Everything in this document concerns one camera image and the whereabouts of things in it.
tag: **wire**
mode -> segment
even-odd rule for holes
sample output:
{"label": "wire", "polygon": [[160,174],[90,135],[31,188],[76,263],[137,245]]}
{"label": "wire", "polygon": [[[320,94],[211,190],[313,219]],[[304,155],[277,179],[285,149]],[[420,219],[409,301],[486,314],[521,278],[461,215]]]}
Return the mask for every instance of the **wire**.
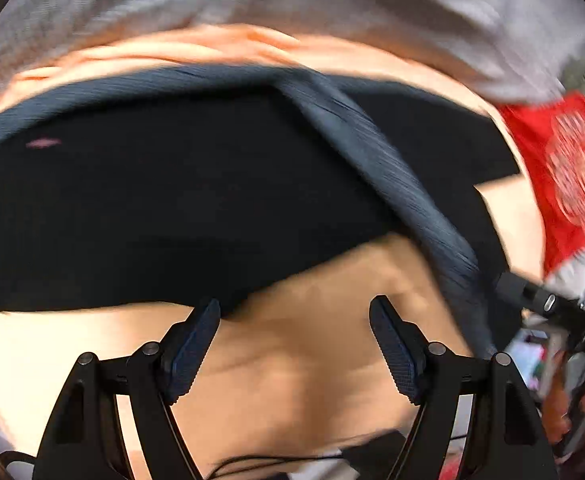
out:
{"label": "wire", "polygon": [[[207,480],[212,480],[213,478],[219,478],[222,476],[234,475],[238,473],[245,473],[246,471],[252,471],[255,469],[261,469],[264,467],[270,467],[273,465],[281,465],[287,464],[291,462],[314,462],[315,460],[339,460],[341,458],[340,455],[334,456],[269,456],[269,455],[242,455],[236,456],[233,458],[229,458],[221,462],[216,468],[212,470],[212,472],[206,477]],[[223,469],[225,466],[243,462],[245,460],[269,460],[270,462],[267,464],[255,464],[252,466],[247,466],[241,469],[234,469],[233,471],[228,471],[227,473],[218,474],[220,469]]]}
{"label": "wire", "polygon": [[0,453],[0,462],[3,467],[8,467],[13,462],[25,462],[34,465],[35,460],[36,458],[32,455],[11,449]]}

